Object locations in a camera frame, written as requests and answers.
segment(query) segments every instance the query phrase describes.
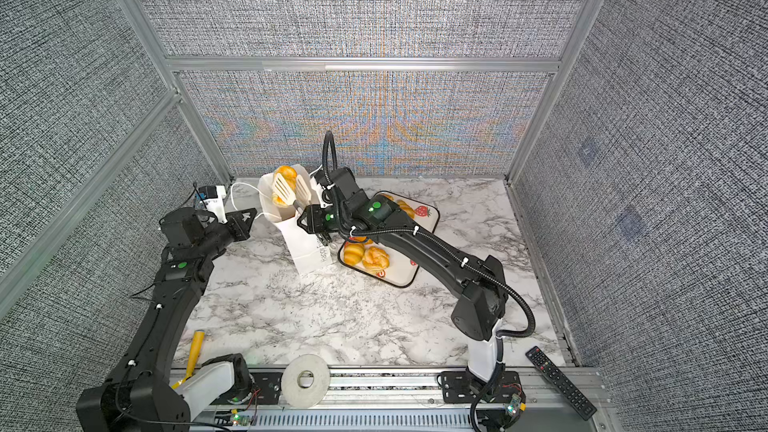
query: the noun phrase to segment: white marble surface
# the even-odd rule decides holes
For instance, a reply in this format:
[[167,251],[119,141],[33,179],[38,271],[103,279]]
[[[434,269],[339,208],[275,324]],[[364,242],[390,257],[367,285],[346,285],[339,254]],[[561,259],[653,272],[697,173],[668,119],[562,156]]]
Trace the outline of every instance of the white marble surface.
[[[529,366],[524,352],[534,345],[564,364],[501,179],[360,178],[358,183],[369,194],[389,190],[433,204],[441,214],[438,236],[480,258],[493,254],[504,264],[507,283],[536,317],[532,337],[504,340],[507,365]],[[236,186],[234,196],[238,208],[258,204],[251,188]],[[254,223],[250,240],[231,245],[214,265],[179,342],[178,367],[186,365],[197,329],[206,332],[198,363],[235,352],[251,365],[288,364],[302,354],[317,354],[329,364],[467,363],[466,337],[450,319],[456,300],[423,269],[408,288],[340,264],[299,274],[280,232],[264,217]],[[513,300],[507,302],[504,325],[525,326]]]

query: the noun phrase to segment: white tape roll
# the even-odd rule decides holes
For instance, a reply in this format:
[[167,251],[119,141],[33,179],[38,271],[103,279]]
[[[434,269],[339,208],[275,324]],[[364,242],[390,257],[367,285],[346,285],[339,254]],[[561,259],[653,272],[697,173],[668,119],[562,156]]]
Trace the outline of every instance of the white tape roll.
[[[307,388],[299,385],[299,377],[304,372],[311,372],[313,377],[312,385]],[[313,354],[301,355],[291,361],[280,381],[283,397],[296,408],[309,408],[318,404],[326,396],[330,383],[328,364]]]

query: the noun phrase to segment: textured wall panel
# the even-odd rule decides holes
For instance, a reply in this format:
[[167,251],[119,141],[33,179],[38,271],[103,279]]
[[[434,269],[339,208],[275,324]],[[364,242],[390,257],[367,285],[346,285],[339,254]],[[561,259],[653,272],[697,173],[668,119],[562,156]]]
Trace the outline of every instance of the textured wall panel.
[[[0,322],[0,429],[78,430],[80,393],[101,384],[146,311],[126,296],[158,271],[158,219],[193,180],[216,175],[174,109]],[[23,419],[30,404],[44,424]]]
[[358,174],[507,171],[547,76],[528,72],[184,72],[236,176],[320,164],[332,129]]
[[606,0],[517,184],[626,430],[766,426],[765,4]]
[[115,0],[0,0],[0,274],[165,91]]
[[141,0],[168,52],[559,56],[582,0]]

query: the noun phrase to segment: remote control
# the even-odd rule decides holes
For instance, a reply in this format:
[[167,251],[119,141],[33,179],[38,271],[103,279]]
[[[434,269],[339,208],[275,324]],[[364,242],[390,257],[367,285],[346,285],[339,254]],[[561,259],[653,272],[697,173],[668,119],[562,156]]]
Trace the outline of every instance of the remote control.
[[581,390],[565,377],[565,374],[562,373],[560,368],[557,365],[552,364],[552,361],[549,360],[549,357],[547,357],[540,348],[534,347],[528,352],[525,352],[525,357],[533,362],[533,365],[544,374],[553,386],[560,389],[562,395],[568,399],[571,407],[576,409],[582,419],[589,420],[589,418],[598,411],[589,399],[581,393]]

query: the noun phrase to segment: yellow handle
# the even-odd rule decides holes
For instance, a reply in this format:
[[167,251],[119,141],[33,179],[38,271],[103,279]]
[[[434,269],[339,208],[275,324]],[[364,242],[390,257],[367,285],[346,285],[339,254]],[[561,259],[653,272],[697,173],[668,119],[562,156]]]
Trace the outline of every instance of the yellow handle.
[[203,347],[203,339],[205,338],[204,331],[195,331],[192,336],[192,345],[190,346],[190,358],[187,360],[187,373],[183,379],[179,380],[176,384],[173,384],[172,388],[177,388],[182,385],[185,380],[192,377],[194,373],[194,366],[197,365],[197,358],[200,356],[200,349]]

